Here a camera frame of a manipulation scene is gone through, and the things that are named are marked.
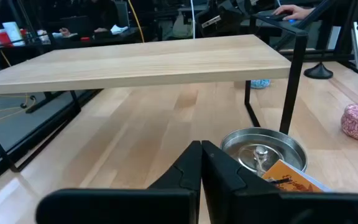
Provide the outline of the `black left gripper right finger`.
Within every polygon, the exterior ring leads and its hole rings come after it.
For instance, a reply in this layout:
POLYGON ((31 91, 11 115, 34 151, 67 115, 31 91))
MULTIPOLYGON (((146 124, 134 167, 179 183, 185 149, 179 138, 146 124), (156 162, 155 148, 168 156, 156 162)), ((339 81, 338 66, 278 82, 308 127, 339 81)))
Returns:
POLYGON ((202 142, 211 224, 358 224, 358 194, 285 192, 202 142))

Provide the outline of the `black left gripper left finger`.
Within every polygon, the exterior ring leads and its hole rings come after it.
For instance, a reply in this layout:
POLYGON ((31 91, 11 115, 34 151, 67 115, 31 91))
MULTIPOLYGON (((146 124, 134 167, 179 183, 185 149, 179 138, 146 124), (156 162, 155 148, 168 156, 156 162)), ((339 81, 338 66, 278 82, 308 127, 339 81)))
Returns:
POLYGON ((193 141, 146 189, 60 189, 37 205, 37 224, 197 224, 202 145, 193 141))

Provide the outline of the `silver candle tin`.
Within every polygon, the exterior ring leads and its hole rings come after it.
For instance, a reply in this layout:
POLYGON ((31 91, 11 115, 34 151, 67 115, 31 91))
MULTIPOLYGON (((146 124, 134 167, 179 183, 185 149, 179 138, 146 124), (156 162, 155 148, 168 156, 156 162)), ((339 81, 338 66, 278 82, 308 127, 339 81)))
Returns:
POLYGON ((240 165, 261 176, 278 160, 304 172, 308 165, 306 151, 290 136, 264 128, 238 129, 221 142, 221 150, 240 165))

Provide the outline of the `orange labelled tin can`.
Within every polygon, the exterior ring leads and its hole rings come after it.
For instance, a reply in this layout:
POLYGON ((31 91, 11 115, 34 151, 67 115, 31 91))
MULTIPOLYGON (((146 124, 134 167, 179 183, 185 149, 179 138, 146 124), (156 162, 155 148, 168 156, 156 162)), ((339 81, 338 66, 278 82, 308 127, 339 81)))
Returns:
POLYGON ((262 178, 284 191, 331 192, 331 189, 321 182, 281 159, 262 178))

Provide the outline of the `blue patterned candle tin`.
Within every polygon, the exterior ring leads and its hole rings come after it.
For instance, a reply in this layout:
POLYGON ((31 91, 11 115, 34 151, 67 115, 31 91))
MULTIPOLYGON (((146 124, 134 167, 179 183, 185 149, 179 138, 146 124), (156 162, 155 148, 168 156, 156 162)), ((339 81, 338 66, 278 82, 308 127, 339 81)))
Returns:
POLYGON ((264 89, 270 85, 270 80, 251 80, 250 87, 253 89, 264 89))

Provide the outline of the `black candlestick holder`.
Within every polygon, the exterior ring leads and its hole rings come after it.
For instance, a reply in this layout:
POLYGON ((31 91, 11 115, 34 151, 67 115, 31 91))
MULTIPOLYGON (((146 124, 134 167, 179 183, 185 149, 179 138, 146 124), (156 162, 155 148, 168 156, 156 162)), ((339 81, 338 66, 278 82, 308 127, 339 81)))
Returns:
POLYGON ((319 37, 317 41, 317 49, 321 51, 319 62, 311 68, 304 71, 304 76, 313 79, 327 80, 333 77, 333 72, 327 69, 323 64, 323 59, 329 45, 329 38, 331 36, 332 26, 322 25, 319 29, 319 37))

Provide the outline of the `person's hand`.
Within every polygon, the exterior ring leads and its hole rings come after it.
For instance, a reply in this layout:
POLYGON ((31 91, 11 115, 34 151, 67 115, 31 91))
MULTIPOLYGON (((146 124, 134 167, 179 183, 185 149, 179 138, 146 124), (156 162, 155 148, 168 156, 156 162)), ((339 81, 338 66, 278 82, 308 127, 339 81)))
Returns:
POLYGON ((286 14, 283 18, 284 21, 289 20, 303 20, 308 15, 310 15, 315 8, 303 8, 297 5, 289 4, 289 5, 281 5, 274 12, 273 15, 286 14))

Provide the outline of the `white crumpled paper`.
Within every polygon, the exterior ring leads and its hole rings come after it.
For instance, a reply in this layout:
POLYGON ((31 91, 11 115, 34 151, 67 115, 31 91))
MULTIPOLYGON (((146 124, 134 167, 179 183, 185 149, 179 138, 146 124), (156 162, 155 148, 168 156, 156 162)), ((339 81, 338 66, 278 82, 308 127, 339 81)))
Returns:
POLYGON ((116 24, 110 29, 112 35, 118 35, 128 30, 128 26, 119 27, 116 24))

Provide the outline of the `person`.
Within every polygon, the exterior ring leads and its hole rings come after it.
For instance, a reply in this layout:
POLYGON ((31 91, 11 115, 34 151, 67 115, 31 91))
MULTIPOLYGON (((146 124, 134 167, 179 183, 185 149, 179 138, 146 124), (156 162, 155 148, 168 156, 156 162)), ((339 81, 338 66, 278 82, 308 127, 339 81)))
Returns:
POLYGON ((110 31, 119 24, 118 9, 113 0, 73 0, 69 17, 61 18, 63 27, 59 33, 64 37, 72 34, 92 36, 110 31))

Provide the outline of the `white cup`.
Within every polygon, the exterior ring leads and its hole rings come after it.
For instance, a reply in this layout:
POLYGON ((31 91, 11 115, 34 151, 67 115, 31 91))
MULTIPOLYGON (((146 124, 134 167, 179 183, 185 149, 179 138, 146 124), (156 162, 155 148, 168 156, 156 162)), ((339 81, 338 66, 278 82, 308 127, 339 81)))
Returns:
POLYGON ((25 45, 16 22, 4 22, 2 25, 13 46, 17 47, 25 45))

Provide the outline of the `red cup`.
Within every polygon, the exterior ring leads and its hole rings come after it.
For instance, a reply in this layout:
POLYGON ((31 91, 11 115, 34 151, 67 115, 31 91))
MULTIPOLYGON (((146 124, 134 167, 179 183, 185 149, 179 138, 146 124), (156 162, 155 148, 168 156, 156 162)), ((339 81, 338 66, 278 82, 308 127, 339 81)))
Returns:
POLYGON ((2 46, 11 46, 11 40, 6 32, 0 32, 0 44, 2 46))

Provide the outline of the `wooden shelf riser black frame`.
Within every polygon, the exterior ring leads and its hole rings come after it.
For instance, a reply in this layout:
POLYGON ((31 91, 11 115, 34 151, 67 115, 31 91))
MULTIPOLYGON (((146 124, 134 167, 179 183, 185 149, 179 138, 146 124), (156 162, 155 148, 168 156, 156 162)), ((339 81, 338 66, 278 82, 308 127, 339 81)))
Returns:
POLYGON ((286 134, 308 34, 285 30, 295 37, 291 60, 252 34, 53 50, 0 70, 0 94, 286 78, 286 134))

